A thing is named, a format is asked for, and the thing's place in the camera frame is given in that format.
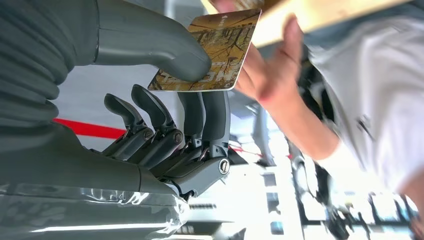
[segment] machine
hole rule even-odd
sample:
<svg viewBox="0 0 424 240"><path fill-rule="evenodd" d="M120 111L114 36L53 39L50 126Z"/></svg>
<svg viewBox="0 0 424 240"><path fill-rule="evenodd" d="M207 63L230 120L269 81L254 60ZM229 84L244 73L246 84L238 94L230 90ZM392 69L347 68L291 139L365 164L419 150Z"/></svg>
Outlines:
<svg viewBox="0 0 424 240"><path fill-rule="evenodd" d="M0 239L167 238L190 198L229 172L226 92L179 93L183 131L145 88L131 98L154 129L105 92L126 132L103 151L52 121L49 100L74 66L151 64L201 79L211 60L176 21L120 0L7 0L0 26Z"/></svg>

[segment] person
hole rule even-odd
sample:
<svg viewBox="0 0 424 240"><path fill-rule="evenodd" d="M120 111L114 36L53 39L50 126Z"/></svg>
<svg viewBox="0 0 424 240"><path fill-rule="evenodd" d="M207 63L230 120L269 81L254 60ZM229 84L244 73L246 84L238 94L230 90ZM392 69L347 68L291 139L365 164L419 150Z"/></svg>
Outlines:
<svg viewBox="0 0 424 240"><path fill-rule="evenodd" d="M214 0L219 12L233 0ZM337 130L298 93L304 43L324 79ZM257 100L283 133L330 174L359 166L424 213L424 0L332 25L303 36L295 16L265 61L251 46L236 89ZM349 149L356 162L341 155ZM414 224L423 232L423 224Z"/></svg>

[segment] gold credit card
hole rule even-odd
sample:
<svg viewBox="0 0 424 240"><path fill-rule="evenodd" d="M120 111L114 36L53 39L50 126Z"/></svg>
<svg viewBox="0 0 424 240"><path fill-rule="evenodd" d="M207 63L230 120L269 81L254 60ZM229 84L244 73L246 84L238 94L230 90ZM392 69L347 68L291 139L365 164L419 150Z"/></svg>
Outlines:
<svg viewBox="0 0 424 240"><path fill-rule="evenodd" d="M250 9L196 17L188 31L212 60L209 72L197 82L187 82L159 70L148 89L174 92L231 90L236 85L260 15L260 9Z"/></svg>

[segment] red stripe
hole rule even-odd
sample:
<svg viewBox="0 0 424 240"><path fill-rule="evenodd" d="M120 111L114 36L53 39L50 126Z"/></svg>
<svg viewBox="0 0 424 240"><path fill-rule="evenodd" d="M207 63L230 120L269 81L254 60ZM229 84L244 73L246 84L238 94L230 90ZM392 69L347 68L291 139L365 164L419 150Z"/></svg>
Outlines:
<svg viewBox="0 0 424 240"><path fill-rule="evenodd" d="M67 126L68 128L72 129L76 135L106 138L106 139L117 139L122 134L125 133L125 130L123 129L108 127L108 126L100 126L100 125L84 123L80 121L71 121L71 120L66 120L61 118L55 118L53 119L53 121L55 121L56 123L63 124Z"/></svg>

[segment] plastic cover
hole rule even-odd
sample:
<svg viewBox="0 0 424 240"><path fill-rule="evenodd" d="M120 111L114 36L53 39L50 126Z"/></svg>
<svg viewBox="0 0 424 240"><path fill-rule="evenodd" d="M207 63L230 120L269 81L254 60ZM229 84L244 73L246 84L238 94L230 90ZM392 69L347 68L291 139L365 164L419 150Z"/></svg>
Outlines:
<svg viewBox="0 0 424 240"><path fill-rule="evenodd" d="M189 206L173 194L38 184L0 184L0 239L169 237Z"/></svg>

